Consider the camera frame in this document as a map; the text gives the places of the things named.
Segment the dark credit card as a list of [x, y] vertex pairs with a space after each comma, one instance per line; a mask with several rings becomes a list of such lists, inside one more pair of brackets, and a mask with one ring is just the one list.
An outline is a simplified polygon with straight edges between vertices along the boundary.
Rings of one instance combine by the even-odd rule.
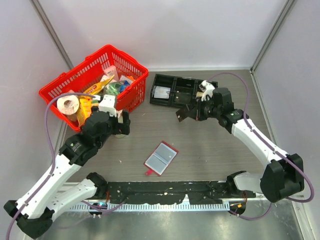
[[171, 149], [166, 144], [161, 143], [157, 149], [155, 150], [155, 153], [160, 157], [160, 159], [164, 160], [165, 162], [170, 162], [175, 156], [176, 152]]
[[185, 120], [186, 118], [189, 117], [189, 113], [190, 113], [190, 109], [186, 105], [183, 108], [179, 109], [175, 114], [176, 114], [178, 121], [182, 122], [183, 120]]

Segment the red leather card holder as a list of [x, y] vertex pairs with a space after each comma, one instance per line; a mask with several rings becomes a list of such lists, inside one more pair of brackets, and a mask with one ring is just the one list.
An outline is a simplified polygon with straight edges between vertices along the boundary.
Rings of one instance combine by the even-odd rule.
[[[159, 143], [159, 145], [161, 143], [163, 143], [163, 144], [167, 145], [168, 147], [170, 147], [171, 149], [173, 149], [176, 152], [175, 157], [178, 155], [179, 151], [177, 149], [175, 149], [173, 146], [169, 145], [165, 141], [161, 141]], [[148, 170], [145, 172], [146, 176], [150, 176], [152, 174], [156, 174], [157, 176], [161, 176], [164, 173], [164, 171], [168, 168], [168, 166], [171, 164], [173, 159], [175, 158], [174, 157], [170, 162], [166, 162], [163, 159], [160, 159], [160, 157], [155, 153], [157, 147], [143, 163], [144, 166], [148, 168]]]

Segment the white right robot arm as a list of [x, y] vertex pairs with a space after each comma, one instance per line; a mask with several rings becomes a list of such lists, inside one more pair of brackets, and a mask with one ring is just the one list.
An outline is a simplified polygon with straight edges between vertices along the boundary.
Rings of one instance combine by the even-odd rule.
[[276, 203], [304, 190], [303, 160], [298, 154], [290, 155], [268, 139], [243, 110], [234, 107], [227, 88], [208, 84], [200, 89], [202, 95], [189, 107], [187, 116], [196, 121], [216, 119], [248, 147], [263, 167], [262, 174], [241, 170], [229, 175], [225, 190], [230, 197], [251, 191]]

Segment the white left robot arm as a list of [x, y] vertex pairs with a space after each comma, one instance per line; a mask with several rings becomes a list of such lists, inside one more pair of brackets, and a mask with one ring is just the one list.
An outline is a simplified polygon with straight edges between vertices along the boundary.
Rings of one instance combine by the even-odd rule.
[[32, 239], [41, 237], [68, 208], [85, 199], [102, 199], [107, 181], [91, 172], [75, 187], [58, 195], [60, 187], [89, 159], [94, 157], [111, 135], [128, 135], [130, 117], [122, 111], [122, 122], [109, 112], [95, 111], [86, 120], [82, 131], [69, 137], [59, 149], [55, 160], [38, 182], [18, 200], [8, 200], [4, 210], [20, 230]]

